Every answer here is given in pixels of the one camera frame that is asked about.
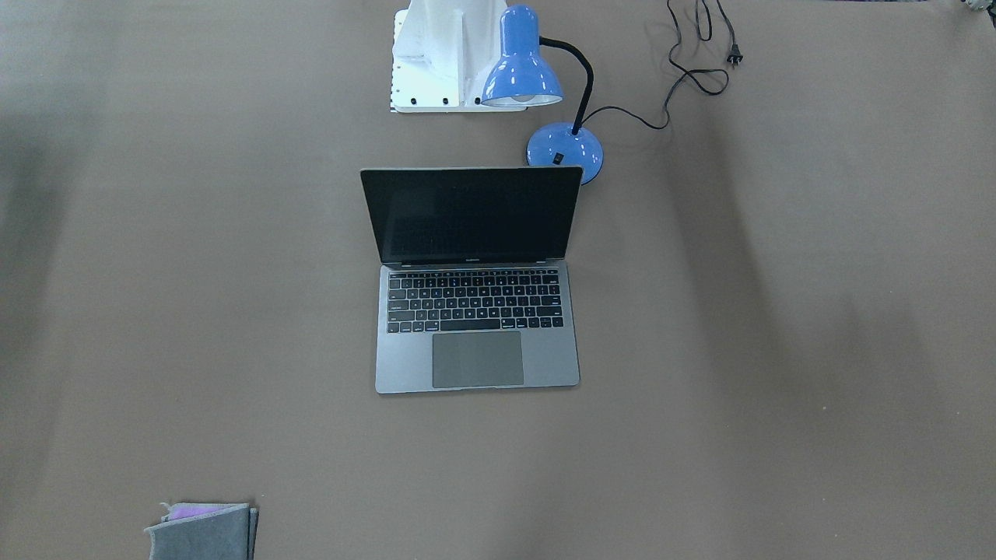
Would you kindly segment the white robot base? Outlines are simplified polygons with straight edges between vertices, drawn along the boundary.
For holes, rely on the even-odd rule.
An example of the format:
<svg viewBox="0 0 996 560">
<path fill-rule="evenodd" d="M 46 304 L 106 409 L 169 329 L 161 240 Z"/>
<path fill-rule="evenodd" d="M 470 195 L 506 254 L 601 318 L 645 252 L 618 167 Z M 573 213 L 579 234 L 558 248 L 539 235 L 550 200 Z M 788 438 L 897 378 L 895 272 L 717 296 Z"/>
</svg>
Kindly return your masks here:
<svg viewBox="0 0 996 560">
<path fill-rule="evenodd" d="M 505 1 L 412 1 L 396 12 L 391 110 L 482 113 L 488 74 L 500 57 Z"/>
</svg>

